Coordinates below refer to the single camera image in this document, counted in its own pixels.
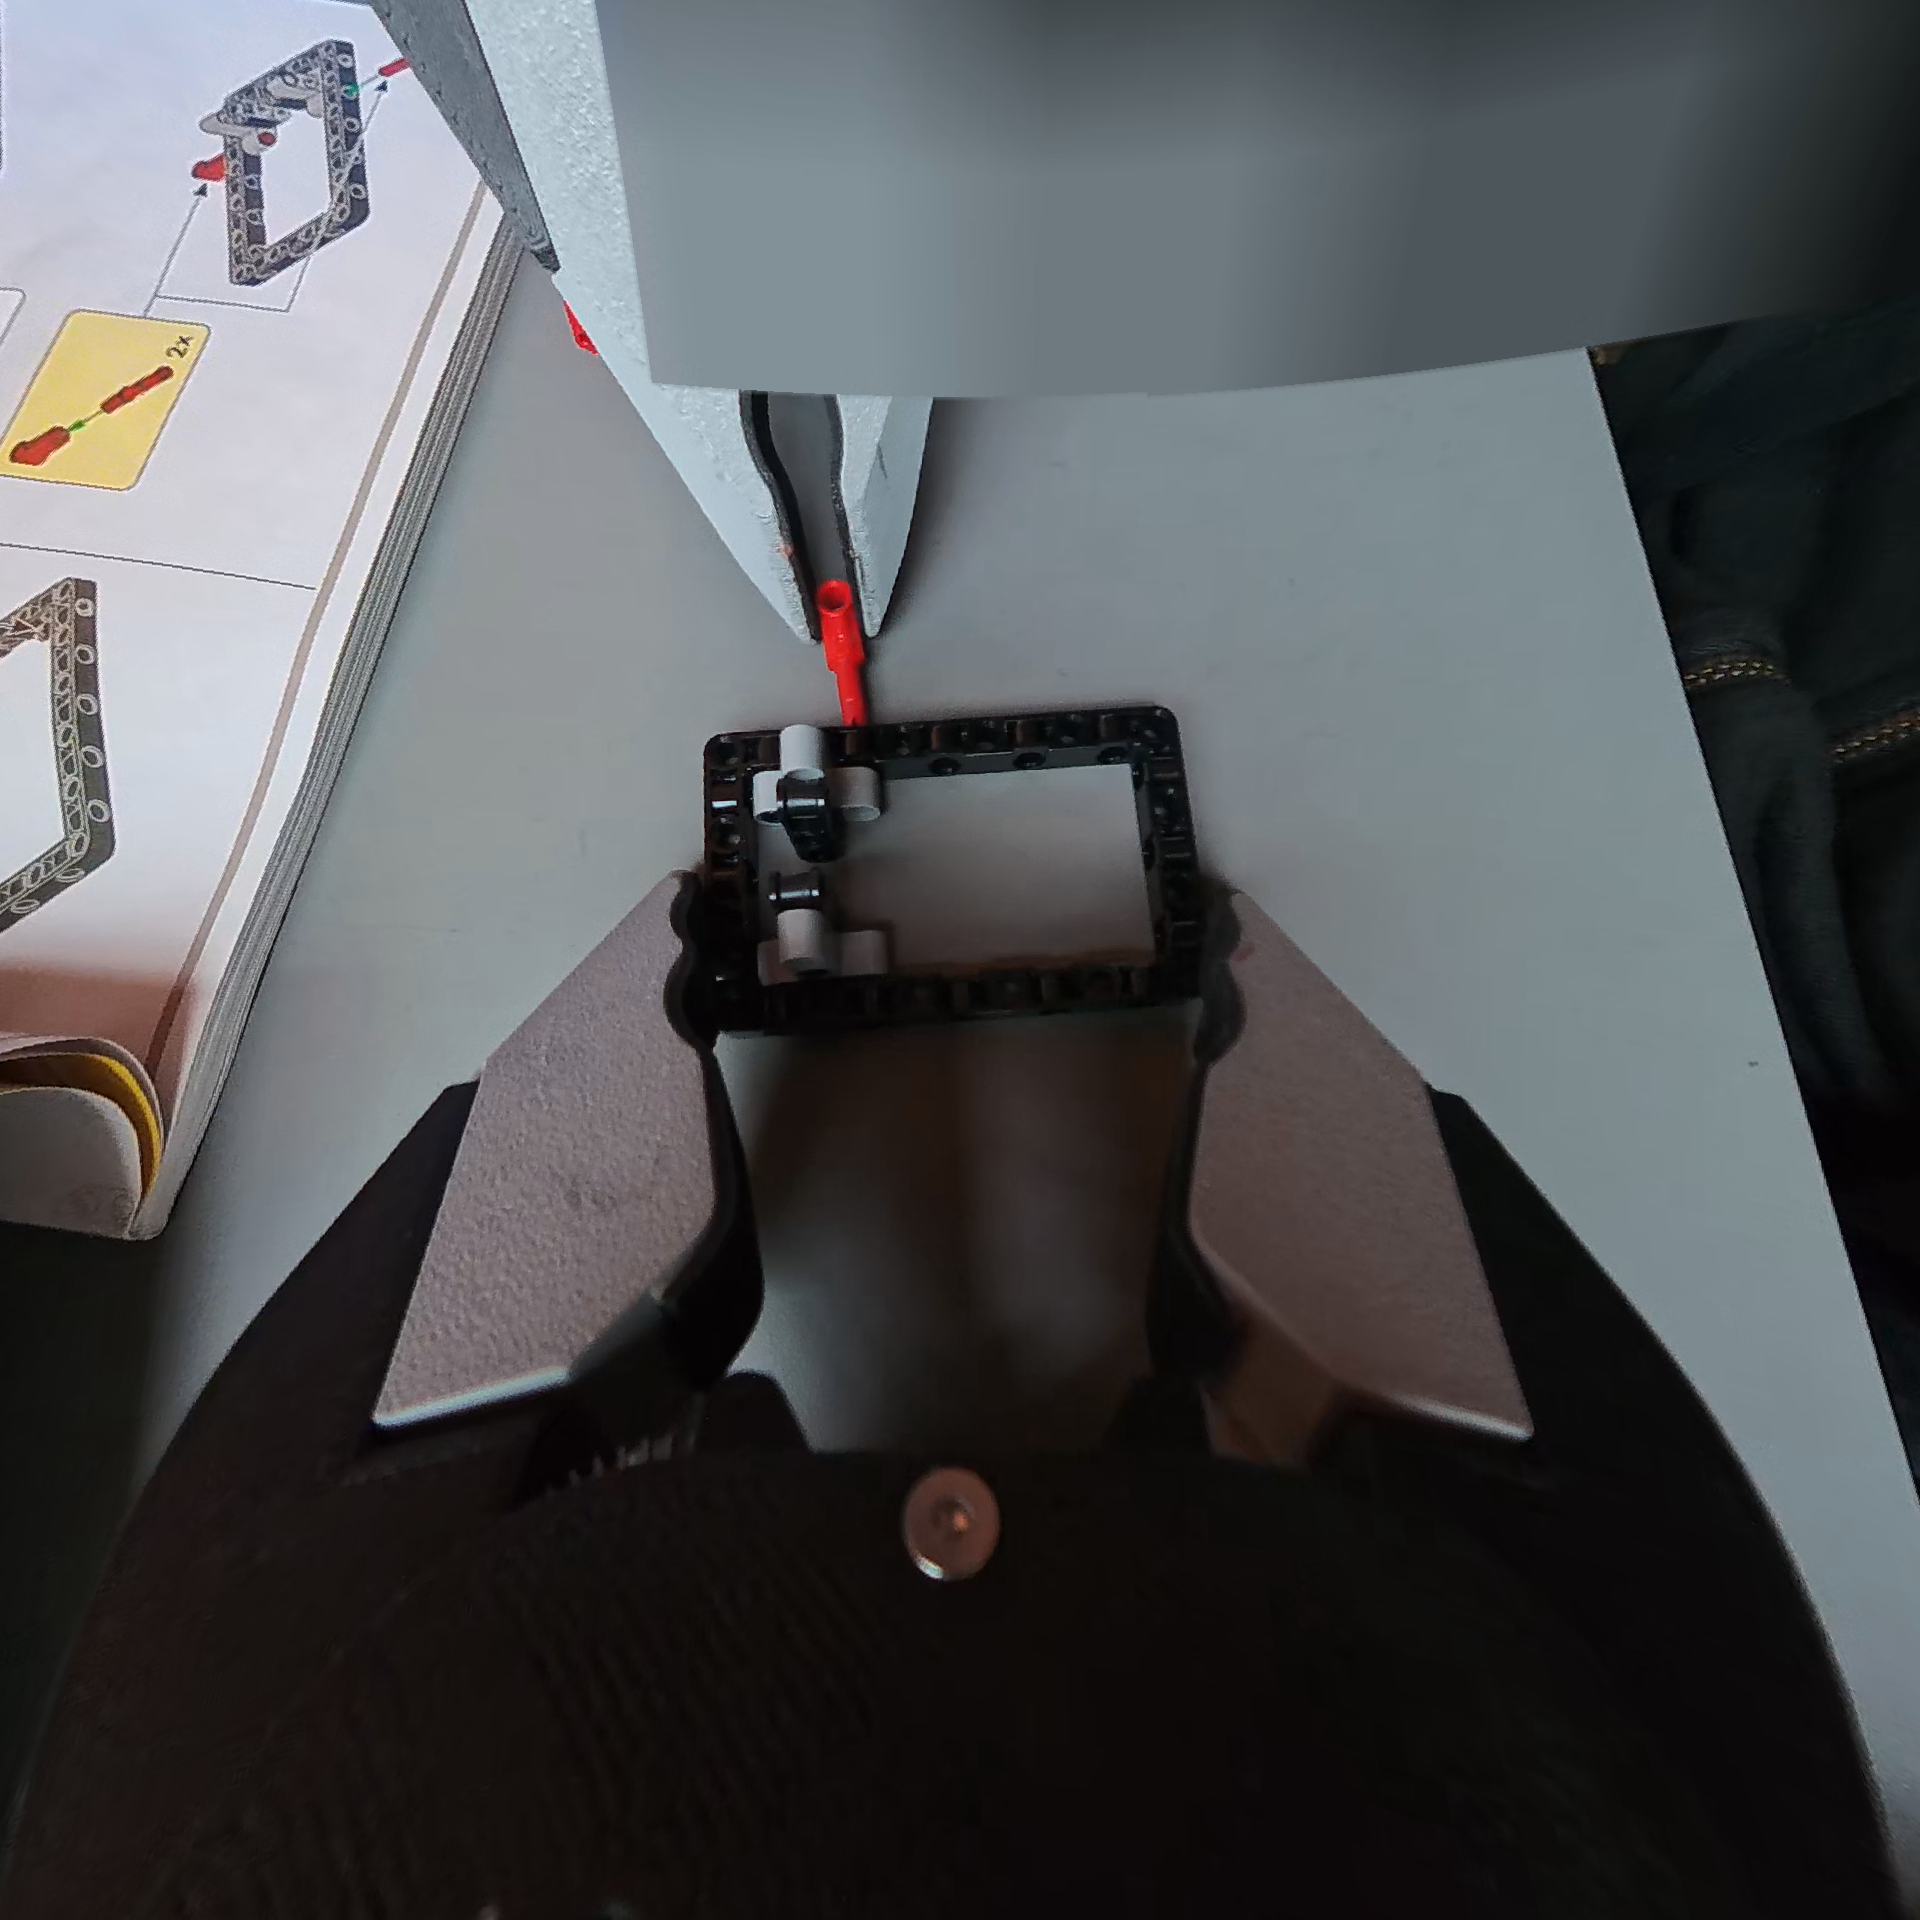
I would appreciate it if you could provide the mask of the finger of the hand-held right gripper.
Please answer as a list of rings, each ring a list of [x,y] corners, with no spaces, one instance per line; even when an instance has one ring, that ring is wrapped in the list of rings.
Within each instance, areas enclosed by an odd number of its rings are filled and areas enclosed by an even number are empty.
[[[827,395],[829,539],[818,576],[844,580],[860,627],[877,637],[912,539],[930,398]]]
[[[558,293],[728,555],[781,623],[814,647],[810,571],[765,398],[664,385],[650,368],[598,2],[471,2],[467,11],[558,253]]]

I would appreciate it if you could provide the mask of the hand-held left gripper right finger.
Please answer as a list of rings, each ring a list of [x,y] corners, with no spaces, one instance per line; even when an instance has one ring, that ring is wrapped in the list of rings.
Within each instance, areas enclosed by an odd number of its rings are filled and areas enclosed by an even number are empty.
[[[1206,1435],[1389,1414],[1531,1435],[1420,1070],[1237,887],[1197,957],[1195,1078],[1152,1251],[1152,1375]]]

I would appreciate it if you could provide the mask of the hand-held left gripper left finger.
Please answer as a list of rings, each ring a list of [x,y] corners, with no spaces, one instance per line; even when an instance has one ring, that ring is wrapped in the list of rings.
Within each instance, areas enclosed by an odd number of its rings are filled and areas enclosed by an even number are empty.
[[[743,1347],[759,1252],[698,904],[657,880],[485,1059],[378,1426],[520,1400],[659,1426]]]

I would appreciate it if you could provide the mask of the lego instruction booklet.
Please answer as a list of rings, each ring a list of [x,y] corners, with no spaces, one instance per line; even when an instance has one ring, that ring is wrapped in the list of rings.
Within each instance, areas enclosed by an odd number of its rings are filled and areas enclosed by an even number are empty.
[[[363,2],[4,2],[4,1220],[163,1232],[516,233]]]

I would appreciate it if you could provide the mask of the black rectangular lego frame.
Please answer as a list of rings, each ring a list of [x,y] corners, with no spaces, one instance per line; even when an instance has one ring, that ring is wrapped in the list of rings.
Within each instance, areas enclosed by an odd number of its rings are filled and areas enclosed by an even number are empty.
[[[810,865],[754,824],[754,769],[782,727],[702,749],[694,967],[728,1033],[804,1037],[1187,1003],[1206,877],[1181,732],[1169,708],[1040,708],[815,723],[838,764],[881,773],[881,815]],[[757,981],[765,883],[818,869],[829,913],[884,931],[890,974]]]

